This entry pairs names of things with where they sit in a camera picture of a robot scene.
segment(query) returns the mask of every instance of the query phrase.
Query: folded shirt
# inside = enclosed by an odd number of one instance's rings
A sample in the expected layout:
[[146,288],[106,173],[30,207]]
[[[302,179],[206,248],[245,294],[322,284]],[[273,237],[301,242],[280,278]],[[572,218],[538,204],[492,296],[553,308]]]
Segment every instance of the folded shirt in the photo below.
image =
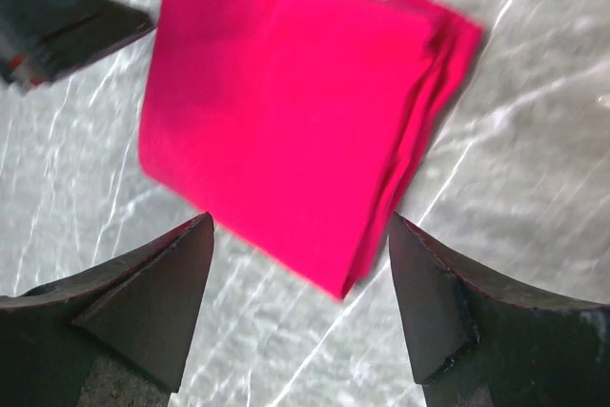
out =
[[341,299],[480,38],[431,0],[163,0],[141,166]]

